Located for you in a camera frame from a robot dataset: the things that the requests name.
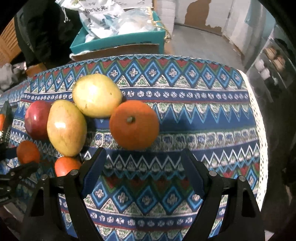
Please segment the small orange tangerine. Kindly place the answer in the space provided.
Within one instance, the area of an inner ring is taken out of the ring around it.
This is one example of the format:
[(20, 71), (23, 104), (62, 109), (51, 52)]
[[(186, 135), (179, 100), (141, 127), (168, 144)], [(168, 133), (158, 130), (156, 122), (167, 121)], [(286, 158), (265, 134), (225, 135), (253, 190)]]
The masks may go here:
[(54, 165), (57, 177), (65, 176), (74, 169), (79, 170), (80, 167), (81, 162), (77, 158), (66, 156), (58, 158)]
[(23, 141), (16, 148), (16, 155), (21, 164), (30, 162), (39, 163), (41, 154), (36, 144), (31, 141)]

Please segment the small red apple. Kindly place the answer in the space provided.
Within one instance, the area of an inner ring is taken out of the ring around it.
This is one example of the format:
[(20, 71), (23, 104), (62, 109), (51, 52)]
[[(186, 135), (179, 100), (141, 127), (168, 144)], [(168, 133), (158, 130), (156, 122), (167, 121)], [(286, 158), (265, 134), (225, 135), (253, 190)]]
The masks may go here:
[(25, 113), (25, 129), (34, 140), (48, 139), (47, 122), (51, 104), (38, 100), (30, 104)]

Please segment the yellow-green mango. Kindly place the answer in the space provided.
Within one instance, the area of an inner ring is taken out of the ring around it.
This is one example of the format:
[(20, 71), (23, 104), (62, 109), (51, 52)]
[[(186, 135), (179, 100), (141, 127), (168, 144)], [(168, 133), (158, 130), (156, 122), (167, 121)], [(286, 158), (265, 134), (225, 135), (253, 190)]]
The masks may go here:
[(74, 157), (82, 150), (87, 135), (84, 115), (68, 100), (55, 101), (47, 121), (48, 138), (63, 156)]

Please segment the large orange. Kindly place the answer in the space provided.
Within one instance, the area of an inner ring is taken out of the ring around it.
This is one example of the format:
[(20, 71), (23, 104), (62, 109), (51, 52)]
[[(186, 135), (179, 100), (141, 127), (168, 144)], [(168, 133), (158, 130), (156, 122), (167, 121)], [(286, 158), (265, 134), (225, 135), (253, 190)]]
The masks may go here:
[(109, 120), (112, 137), (126, 150), (149, 148), (159, 135), (156, 112), (139, 100), (127, 100), (112, 113)]

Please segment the wooden louvered closet door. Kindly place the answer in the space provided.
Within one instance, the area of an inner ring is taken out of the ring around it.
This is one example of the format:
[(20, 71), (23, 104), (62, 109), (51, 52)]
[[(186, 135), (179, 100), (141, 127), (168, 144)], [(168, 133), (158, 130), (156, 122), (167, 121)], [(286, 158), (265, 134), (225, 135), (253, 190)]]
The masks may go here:
[(0, 66), (11, 63), (21, 53), (16, 37), (15, 21), (12, 19), (0, 37)]

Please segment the blue patterned tablecloth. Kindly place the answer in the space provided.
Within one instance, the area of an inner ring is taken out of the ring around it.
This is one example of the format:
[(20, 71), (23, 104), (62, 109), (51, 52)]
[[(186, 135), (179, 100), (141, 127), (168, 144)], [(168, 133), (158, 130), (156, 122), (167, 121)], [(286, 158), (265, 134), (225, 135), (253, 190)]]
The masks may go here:
[(170, 55), (125, 55), (47, 70), (1, 93), (14, 120), (9, 145), (30, 137), (24, 116), (33, 101), (71, 101), (75, 82), (104, 74), (128, 100), (149, 105), (159, 137), (146, 152), (128, 152), (114, 141), (107, 119), (88, 120), (82, 160), (98, 147), (106, 163), (85, 198), (104, 240), (182, 240), (201, 204), (180, 161), (188, 148), (197, 160), (227, 178), (246, 177), (262, 206), (267, 189), (267, 140), (247, 76), (209, 60)]

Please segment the dark hanging clothes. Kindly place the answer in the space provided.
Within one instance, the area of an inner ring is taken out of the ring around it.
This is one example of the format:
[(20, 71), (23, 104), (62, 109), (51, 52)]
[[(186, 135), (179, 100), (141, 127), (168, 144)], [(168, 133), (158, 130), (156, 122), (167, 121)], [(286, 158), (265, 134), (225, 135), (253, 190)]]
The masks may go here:
[(70, 62), (70, 46), (82, 28), (79, 13), (55, 1), (28, 1), (15, 15), (18, 45), (28, 67), (47, 69)]

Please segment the teal box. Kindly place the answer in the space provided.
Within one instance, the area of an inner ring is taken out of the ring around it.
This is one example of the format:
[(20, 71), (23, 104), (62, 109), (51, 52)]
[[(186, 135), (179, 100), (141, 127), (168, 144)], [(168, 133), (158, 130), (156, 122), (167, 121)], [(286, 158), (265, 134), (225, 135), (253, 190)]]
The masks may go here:
[(157, 13), (149, 7), (129, 9), (119, 17), (105, 15), (101, 21), (86, 20), (73, 40), (73, 54), (132, 44), (156, 44), (163, 54), (170, 33)]

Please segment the shoe rack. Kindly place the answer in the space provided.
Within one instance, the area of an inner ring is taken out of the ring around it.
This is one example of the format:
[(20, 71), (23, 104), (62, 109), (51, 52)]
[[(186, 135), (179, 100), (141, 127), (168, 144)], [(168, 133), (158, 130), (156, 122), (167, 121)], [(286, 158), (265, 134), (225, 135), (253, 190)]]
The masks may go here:
[(247, 76), (255, 96), (265, 97), (271, 103), (295, 90), (295, 48), (278, 24), (274, 25)]

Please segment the white printed plastic bag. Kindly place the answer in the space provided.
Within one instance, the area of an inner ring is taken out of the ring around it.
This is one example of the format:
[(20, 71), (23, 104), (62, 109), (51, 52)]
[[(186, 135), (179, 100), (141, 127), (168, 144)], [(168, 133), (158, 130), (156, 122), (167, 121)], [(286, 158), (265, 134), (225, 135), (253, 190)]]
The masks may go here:
[(63, 10), (79, 13), (89, 35), (108, 38), (155, 30), (152, 1), (55, 1)]

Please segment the cardboard box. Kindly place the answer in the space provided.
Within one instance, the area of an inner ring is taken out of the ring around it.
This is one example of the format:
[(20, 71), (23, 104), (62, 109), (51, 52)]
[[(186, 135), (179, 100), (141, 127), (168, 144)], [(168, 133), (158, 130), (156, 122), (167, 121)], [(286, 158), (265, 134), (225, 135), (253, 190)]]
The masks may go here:
[(95, 51), (82, 51), (78, 54), (70, 54), (70, 59), (74, 62), (105, 58), (110, 56), (120, 55), (134, 55), (134, 54), (158, 54), (159, 44), (145, 43), (145, 44), (130, 44), (122, 45), (113, 48), (106, 48)]

